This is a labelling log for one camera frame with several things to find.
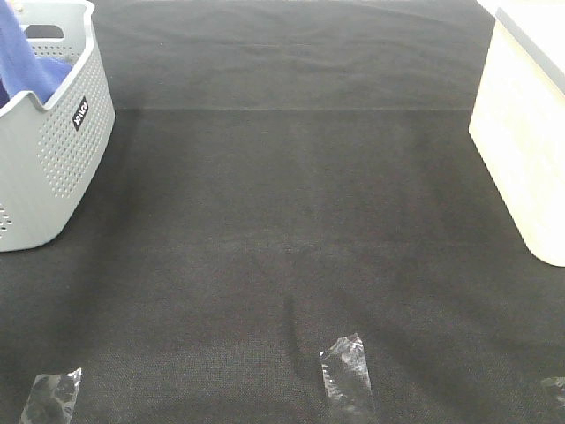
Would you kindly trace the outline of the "blue microfibre towel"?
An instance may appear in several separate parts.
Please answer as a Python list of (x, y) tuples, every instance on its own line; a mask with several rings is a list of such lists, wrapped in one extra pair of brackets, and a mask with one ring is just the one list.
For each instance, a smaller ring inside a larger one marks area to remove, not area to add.
[(31, 91), (45, 104), (72, 66), (54, 57), (37, 57), (12, 5), (1, 2), (1, 107), (19, 92)]

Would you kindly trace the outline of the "black table cloth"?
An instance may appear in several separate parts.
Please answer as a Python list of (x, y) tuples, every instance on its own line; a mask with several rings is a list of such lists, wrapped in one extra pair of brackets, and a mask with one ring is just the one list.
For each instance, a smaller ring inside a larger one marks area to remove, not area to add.
[(1, 420), (325, 423), (360, 335), (380, 423), (556, 423), (564, 271), (468, 126), (474, 1), (99, 1), (116, 122), (64, 231), (1, 257)]

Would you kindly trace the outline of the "clear tape strip centre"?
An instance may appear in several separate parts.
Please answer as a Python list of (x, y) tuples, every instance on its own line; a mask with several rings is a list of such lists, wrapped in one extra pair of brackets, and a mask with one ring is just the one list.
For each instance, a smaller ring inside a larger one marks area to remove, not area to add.
[(358, 333), (339, 337), (320, 352), (325, 393), (337, 423), (369, 423), (374, 419), (374, 399), (365, 348)]

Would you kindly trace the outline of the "clear tape strip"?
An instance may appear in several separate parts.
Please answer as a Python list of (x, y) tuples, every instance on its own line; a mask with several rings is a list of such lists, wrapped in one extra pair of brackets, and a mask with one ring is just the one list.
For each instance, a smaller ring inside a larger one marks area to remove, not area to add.
[(20, 415), (19, 423), (71, 423), (81, 379), (81, 367), (67, 374), (37, 375)]
[(374, 419), (374, 399), (365, 348), (358, 333), (339, 337), (320, 352), (325, 393), (337, 423), (369, 423)]
[(550, 398), (553, 408), (563, 410), (565, 402), (565, 377), (547, 377), (540, 381), (540, 385)]

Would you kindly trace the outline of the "grey perforated laundry basket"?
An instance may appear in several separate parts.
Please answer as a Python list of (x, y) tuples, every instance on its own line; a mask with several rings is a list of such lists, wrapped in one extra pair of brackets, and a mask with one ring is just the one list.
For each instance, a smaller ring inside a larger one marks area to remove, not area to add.
[(89, 1), (18, 1), (37, 57), (71, 71), (42, 102), (16, 94), (1, 108), (1, 249), (42, 246), (65, 227), (87, 190), (115, 122)]

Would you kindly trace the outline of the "white storage box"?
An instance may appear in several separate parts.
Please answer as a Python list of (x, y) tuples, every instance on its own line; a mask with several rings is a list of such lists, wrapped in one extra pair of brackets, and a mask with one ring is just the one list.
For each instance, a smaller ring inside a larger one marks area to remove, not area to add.
[(507, 1), (469, 133), (530, 252), (564, 264), (564, 3)]

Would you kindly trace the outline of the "clear tape strip left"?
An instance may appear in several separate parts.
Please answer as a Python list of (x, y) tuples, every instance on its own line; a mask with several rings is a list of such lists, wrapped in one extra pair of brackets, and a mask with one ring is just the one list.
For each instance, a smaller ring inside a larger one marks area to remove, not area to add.
[(81, 379), (81, 367), (67, 374), (37, 375), (20, 415), (19, 423), (71, 423)]

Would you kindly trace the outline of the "clear tape strip right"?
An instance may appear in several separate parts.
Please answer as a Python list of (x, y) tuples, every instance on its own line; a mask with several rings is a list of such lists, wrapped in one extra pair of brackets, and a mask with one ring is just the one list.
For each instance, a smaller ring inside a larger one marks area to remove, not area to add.
[(565, 402), (565, 377), (547, 377), (540, 381), (540, 385), (550, 398), (553, 408), (563, 410)]

